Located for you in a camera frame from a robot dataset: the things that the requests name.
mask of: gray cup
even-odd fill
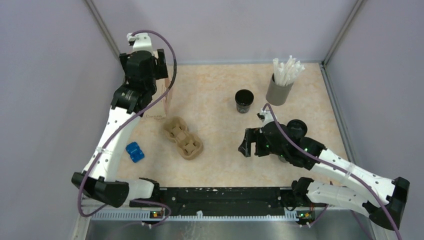
[[[269,82],[268,91],[266,92],[266,100],[269,104],[274,106],[283,105],[286,102],[287,96],[292,90],[293,83],[287,86],[279,86],[274,81],[274,74],[272,74]]]

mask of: black cup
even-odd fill
[[[237,111],[241,114],[245,114],[249,111],[251,104],[253,103],[253,93],[247,89],[239,90],[235,94],[235,106]]]

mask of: blue toy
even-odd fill
[[[145,154],[140,149],[139,145],[133,141],[130,144],[128,144],[125,148],[126,152],[131,157],[131,160],[134,163],[137,163],[138,161],[142,160],[145,157]]]

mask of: beige countertop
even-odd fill
[[[277,156],[245,158],[237,151],[246,128],[262,125],[256,114],[266,103],[265,94],[272,64],[178,66],[168,116],[180,116],[190,132],[203,141],[204,150],[194,160],[185,160],[162,126],[165,120],[142,119],[128,143],[137,142],[145,158],[134,163],[124,152],[118,170],[121,179],[153,179],[162,187],[287,187],[300,177],[322,182],[329,178],[283,163]],[[250,111],[238,113],[234,100],[240,89],[254,94]],[[347,159],[323,77],[317,63],[305,64],[287,101],[274,106],[278,121],[300,119],[307,136]]]

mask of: cable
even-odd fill
[[[132,120],[136,119],[138,116],[140,116],[141,114],[143,114],[145,111],[149,110],[151,107],[153,107],[155,104],[157,104],[161,99],[163,99],[168,92],[171,90],[172,86],[174,85],[175,82],[175,78],[177,77],[177,58],[175,57],[175,52],[174,49],[172,48],[171,44],[159,33],[152,31],[152,30],[139,30],[139,31],[135,31],[132,33],[132,36],[139,34],[139,33],[150,33],[153,35],[158,36],[159,38],[161,38],[166,45],[168,46],[169,50],[172,53],[172,59],[173,59],[173,73],[172,73],[172,80],[169,84],[169,87],[166,89],[166,91],[159,96],[154,102],[152,102],[151,104],[149,104],[148,106],[146,106],[145,108],[143,108],[142,110],[140,110],[139,112],[137,112],[135,115],[133,115],[132,117],[128,118],[128,120],[126,120],[121,126],[119,126],[113,133],[112,135],[110,135],[110,137],[104,142],[102,148],[105,149],[109,143],[112,141],[112,139],[114,139],[114,137],[126,126],[128,125]],[[102,155],[102,152],[99,151],[97,156],[95,156],[94,160],[92,161],[91,165],[89,166],[87,172],[85,173],[84,177],[82,178],[81,181],[81,185],[79,186],[79,190],[78,190],[78,199],[77,199],[77,208],[78,208],[78,212],[82,217],[90,217],[93,216],[94,214],[96,214],[97,212],[99,212],[100,210],[102,210],[104,207],[106,207],[107,204],[102,205],[101,207],[99,207],[98,209],[94,210],[91,213],[84,213],[83,212],[83,208],[82,208],[82,197],[83,197],[83,191],[84,191],[84,185],[86,184],[86,181],[90,175],[90,173],[92,172],[94,166],[96,165],[97,161],[99,160],[100,156]]]
[[[274,111],[273,111],[273,109],[271,108],[271,105],[269,104],[269,103],[266,103],[264,106],[263,106],[263,108],[262,108],[262,110],[265,110],[266,108],[269,108],[269,111],[270,111],[270,113],[271,113],[271,115],[272,115],[272,118],[274,119],[274,122],[275,122],[275,125],[277,126],[277,128],[278,128],[278,130],[281,132],[281,134],[284,136],[284,138],[294,147],[294,148],[296,148],[298,151],[300,151],[302,154],[304,154],[304,155],[306,155],[306,156],[308,156],[309,158],[311,158],[311,159],[313,159],[313,160],[315,160],[315,161],[317,161],[317,162],[319,162],[319,163],[322,163],[322,164],[325,164],[325,165],[328,165],[328,166],[330,166],[330,167],[332,167],[332,168],[334,168],[334,169],[337,169],[337,170],[339,170],[339,171],[341,171],[341,172],[343,172],[343,173],[347,173],[348,171],[347,170],[345,170],[345,169],[343,169],[343,168],[341,168],[341,167],[339,167],[339,166],[337,166],[337,165],[334,165],[334,164],[332,164],[331,162],[327,162],[327,161],[324,161],[324,160],[322,160],[322,159],[319,159],[318,157],[315,157],[314,155],[312,155],[312,154],[310,154],[309,152],[306,152],[306,151],[304,151],[301,147],[299,147],[298,145],[296,145],[296,143],[294,143],[290,138],[289,138],[289,136],[287,136],[287,134],[283,131],[283,129],[281,128],[281,126],[280,126],[280,124],[279,124],[279,122],[277,121],[277,117],[276,117],[276,115],[274,114]],[[390,215],[390,213],[389,213],[389,211],[387,210],[387,208],[386,208],[386,206],[384,205],[384,203],[380,200],[380,198],[377,196],[377,194],[373,191],[373,189],[364,181],[364,180],[362,180],[360,177],[358,177],[357,175],[355,175],[355,174],[353,174],[353,173],[351,173],[350,174],[350,176],[353,178],[353,179],[355,179],[355,180],[357,180],[358,182],[360,182],[370,193],[371,193],[371,195],[375,198],[375,200],[378,202],[378,204],[381,206],[381,209],[383,210],[383,212],[384,212],[384,214],[387,216],[387,219],[388,219],[388,221],[390,222],[390,225],[391,225],[391,227],[394,229],[394,232],[396,233],[396,236],[397,236],[397,239],[398,240],[402,240],[402,236],[401,236],[401,233],[399,232],[399,229],[398,229],[398,226],[396,226],[396,223],[395,223],[395,221],[393,220],[393,218],[392,218],[392,216]]]
[[[123,225],[123,226],[115,229],[114,231],[112,231],[112,233],[110,233],[109,236],[106,237],[106,240],[109,240],[110,238],[112,238],[114,235],[117,234],[117,232],[121,231],[122,229],[124,229],[126,227],[129,227],[129,226],[132,226],[132,225],[142,225],[142,226],[146,226],[146,227],[150,227],[150,228],[155,228],[155,227],[157,227],[159,225],[162,225],[165,222],[165,220],[167,220],[171,216],[171,214],[172,214],[171,208],[169,206],[163,204],[163,203],[160,203],[160,202],[145,201],[145,200],[138,200],[138,199],[134,199],[132,201],[133,202],[136,202],[136,203],[139,203],[139,204],[156,205],[156,206],[160,206],[160,207],[166,208],[168,210],[168,214],[162,220],[160,220],[159,222],[157,222],[157,223],[155,223],[153,225],[145,224],[142,221],[129,222],[129,223],[127,223],[127,224],[125,224],[125,225]]]
[[[281,199],[282,206],[289,212],[293,212],[296,209],[296,206],[292,206],[291,209],[287,207],[287,204],[284,200]]]
[[[350,212],[352,213],[352,215],[355,218],[356,222],[358,223],[360,229],[362,229],[362,231],[365,233],[365,235],[368,237],[368,239],[369,240],[374,240],[373,237],[371,236],[371,233],[365,228],[365,226],[359,220],[358,215],[354,211],[352,211],[352,210],[350,210]]]
[[[324,207],[324,209],[322,210],[322,212],[315,218],[315,220],[313,221],[313,222],[311,222],[310,224],[309,224],[309,227],[311,228],[314,224],[316,224],[317,222],[318,222],[318,220],[320,220],[322,217],[323,217],[323,215],[324,215],[324,213],[327,211],[327,209],[329,208],[329,205],[327,204],[327,205],[325,205],[325,207]]]

